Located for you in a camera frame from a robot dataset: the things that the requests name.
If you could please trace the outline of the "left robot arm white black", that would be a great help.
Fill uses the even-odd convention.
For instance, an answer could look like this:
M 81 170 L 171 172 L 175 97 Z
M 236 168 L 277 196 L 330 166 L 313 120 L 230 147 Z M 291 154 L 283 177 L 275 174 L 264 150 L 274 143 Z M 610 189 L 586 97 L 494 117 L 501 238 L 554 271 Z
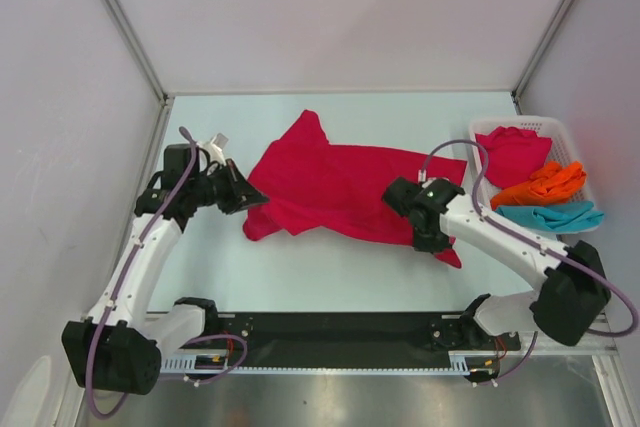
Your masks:
M 172 144 L 136 200 L 124 252 L 99 300 L 70 321 L 62 344 L 76 383 L 84 388 L 145 395 L 162 362 L 189 341 L 207 347 L 221 334 L 214 301 L 182 297 L 152 322 L 147 309 L 164 265 L 201 208 L 225 215 L 267 203 L 223 152 L 225 139 Z

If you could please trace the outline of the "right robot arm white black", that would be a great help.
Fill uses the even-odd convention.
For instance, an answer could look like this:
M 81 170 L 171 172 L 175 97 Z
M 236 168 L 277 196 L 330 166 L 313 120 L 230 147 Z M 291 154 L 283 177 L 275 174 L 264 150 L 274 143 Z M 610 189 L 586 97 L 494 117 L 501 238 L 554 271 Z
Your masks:
M 382 200 L 408 220 L 415 250 L 438 254 L 460 240 L 528 284 L 526 292 L 483 294 L 467 307 L 461 335 L 473 348 L 484 348 L 496 336 L 517 331 L 540 331 L 573 347 L 611 298 L 599 281 L 604 271 L 593 246 L 583 241 L 568 246 L 540 237 L 479 205 L 445 178 L 419 184 L 399 177 Z

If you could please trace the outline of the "white plastic laundry basket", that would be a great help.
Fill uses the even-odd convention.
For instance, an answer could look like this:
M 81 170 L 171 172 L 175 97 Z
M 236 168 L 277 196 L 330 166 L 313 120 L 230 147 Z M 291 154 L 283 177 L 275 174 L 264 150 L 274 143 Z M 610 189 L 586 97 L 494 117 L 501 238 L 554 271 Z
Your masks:
M 580 162 L 577 150 L 562 123 L 549 117 L 514 116 L 482 118 L 475 120 L 470 124 L 469 137 L 475 140 L 476 134 L 489 134 L 498 126 L 518 127 L 521 129 L 533 130 L 539 136 L 550 138 L 552 140 L 552 147 L 549 155 L 547 156 L 545 165 L 550 161 L 556 161 L 563 167 L 566 167 L 572 162 Z M 484 164 L 481 162 L 480 152 L 476 151 L 474 153 L 474 161 L 476 169 L 480 170 Z M 478 188 L 479 201 L 486 206 L 490 206 L 490 200 L 502 190 L 504 189 L 491 184 L 485 176 L 481 180 Z M 580 201 L 590 201 L 593 202 L 595 206 L 595 198 L 587 180 L 581 190 L 578 191 L 569 202 Z

